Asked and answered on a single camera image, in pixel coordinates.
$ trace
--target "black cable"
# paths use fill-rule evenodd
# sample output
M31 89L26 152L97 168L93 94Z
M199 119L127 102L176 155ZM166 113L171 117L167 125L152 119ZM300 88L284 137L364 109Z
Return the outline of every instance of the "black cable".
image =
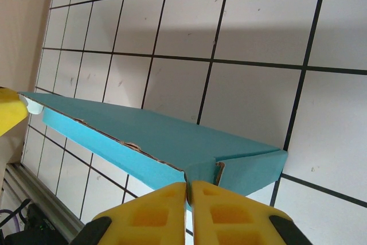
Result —
M5 245L5 239L2 230L0 230L0 245Z
M23 216L22 211L19 212L19 218L22 220L24 225L27 224L28 220Z
M20 213L20 211L22 209L24 209L29 203L30 203L30 199L26 199L22 202L22 204L14 211L11 213L11 215L9 215L8 217L6 217L4 220L2 220L0 222L0 228L2 226L4 226L10 219L12 219L15 215L17 215L18 213Z
M13 212L9 209L0 209L0 214L2 213L7 213L8 215L11 215ZM14 225L15 225L15 229L17 230L17 232L20 232L21 229L19 227L19 221L18 221L18 218L17 216L13 216L13 219L14 219Z

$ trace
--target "white grid wall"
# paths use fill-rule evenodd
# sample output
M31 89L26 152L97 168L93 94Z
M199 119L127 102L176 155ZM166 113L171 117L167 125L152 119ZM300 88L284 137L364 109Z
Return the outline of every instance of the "white grid wall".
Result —
M250 195L314 244L366 244L365 0L53 0L36 92L289 152ZM22 162L84 223L151 191L32 116ZM186 236L192 244L188 213Z

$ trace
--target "box flap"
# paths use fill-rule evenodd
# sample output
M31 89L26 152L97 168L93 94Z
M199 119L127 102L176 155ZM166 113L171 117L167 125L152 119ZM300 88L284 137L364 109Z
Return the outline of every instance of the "box flap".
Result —
M219 186L249 195L278 180L288 153L278 150L267 154L225 160Z
M188 161L196 164L213 157L221 161L279 150L152 111L52 94L21 94L178 168L187 167Z

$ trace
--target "yellow foam pad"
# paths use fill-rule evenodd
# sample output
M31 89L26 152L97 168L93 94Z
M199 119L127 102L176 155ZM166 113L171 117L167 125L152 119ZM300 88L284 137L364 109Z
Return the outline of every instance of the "yellow foam pad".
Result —
M8 88L0 88L0 136L28 116L27 107L18 94Z
M178 182L97 215L112 219L99 245L185 245L186 183Z
M195 245L285 245L269 216L291 218L278 209L204 181L192 182L192 208Z

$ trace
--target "teal cardboard box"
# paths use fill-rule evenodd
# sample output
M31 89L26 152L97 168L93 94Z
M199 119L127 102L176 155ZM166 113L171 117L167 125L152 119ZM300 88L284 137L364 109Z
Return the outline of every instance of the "teal cardboard box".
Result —
M248 195L276 181L287 159L277 147L152 111L20 94L44 107L47 126L153 189L204 180Z

